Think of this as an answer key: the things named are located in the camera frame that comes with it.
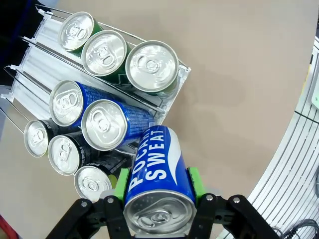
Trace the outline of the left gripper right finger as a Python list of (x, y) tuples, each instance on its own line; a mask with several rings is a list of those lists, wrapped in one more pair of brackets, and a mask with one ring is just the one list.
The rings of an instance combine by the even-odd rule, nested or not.
[(188, 239), (208, 239), (212, 226), (219, 224), (235, 239), (278, 239), (279, 236), (263, 219), (252, 204), (242, 195), (225, 200), (207, 193), (199, 171), (187, 169), (195, 193), (197, 212), (191, 224)]

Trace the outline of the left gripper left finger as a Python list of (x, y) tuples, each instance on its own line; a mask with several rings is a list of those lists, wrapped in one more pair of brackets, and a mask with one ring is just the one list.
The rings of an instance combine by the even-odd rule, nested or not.
[(114, 192), (96, 203), (76, 200), (48, 234), (48, 239), (90, 239), (101, 227), (107, 227), (111, 239), (129, 239), (130, 231), (123, 215), (124, 194), (130, 170), (120, 172)]

